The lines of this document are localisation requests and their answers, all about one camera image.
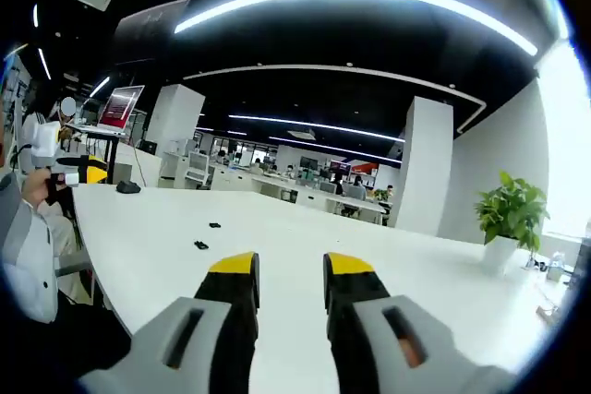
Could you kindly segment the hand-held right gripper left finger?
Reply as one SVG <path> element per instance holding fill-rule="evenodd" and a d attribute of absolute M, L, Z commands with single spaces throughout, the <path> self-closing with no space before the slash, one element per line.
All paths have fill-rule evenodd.
<path fill-rule="evenodd" d="M 80 379 L 89 393 L 246 393 L 259 335 L 259 256 L 214 263 L 194 297 L 140 328 L 128 354 Z"/>

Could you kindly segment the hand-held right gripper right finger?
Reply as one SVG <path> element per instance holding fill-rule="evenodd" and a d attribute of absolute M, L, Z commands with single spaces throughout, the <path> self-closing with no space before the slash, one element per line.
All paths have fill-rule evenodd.
<path fill-rule="evenodd" d="M 369 263 L 323 257 L 327 337 L 343 393 L 507 393 L 513 376 L 460 352 L 452 331 L 406 296 L 392 296 Z"/>

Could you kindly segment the person's left hand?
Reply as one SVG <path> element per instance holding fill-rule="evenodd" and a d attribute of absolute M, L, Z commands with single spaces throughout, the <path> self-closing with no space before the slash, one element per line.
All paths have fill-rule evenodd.
<path fill-rule="evenodd" d="M 48 198 L 47 182 L 51 175 L 49 169 L 42 168 L 32 171 L 25 178 L 21 188 L 21 196 L 33 209 L 37 209 Z"/>

